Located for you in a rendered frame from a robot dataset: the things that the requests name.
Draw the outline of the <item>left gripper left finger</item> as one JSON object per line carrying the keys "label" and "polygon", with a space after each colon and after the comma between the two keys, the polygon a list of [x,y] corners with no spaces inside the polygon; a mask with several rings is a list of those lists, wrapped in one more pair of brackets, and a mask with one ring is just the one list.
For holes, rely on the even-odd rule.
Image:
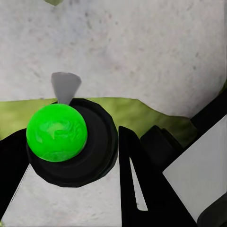
{"label": "left gripper left finger", "polygon": [[0,220],[29,166],[26,129],[0,140]]}

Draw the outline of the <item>insectifuge atomizer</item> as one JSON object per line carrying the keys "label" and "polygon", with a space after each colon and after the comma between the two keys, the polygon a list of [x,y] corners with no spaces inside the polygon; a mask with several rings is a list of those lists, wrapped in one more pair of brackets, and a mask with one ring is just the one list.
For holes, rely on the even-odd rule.
{"label": "insectifuge atomizer", "polygon": [[73,98],[82,83],[69,72],[50,77],[57,103],[42,107],[26,129],[28,161],[48,183],[79,188],[108,175],[118,160],[112,116],[87,98]]}

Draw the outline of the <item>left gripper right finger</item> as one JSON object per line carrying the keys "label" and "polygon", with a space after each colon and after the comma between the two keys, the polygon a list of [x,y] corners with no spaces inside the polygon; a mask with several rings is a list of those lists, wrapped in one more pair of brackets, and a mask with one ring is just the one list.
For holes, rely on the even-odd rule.
{"label": "left gripper right finger", "polygon": [[[137,134],[119,126],[122,227],[198,227]],[[148,210],[137,208],[132,160]]]}

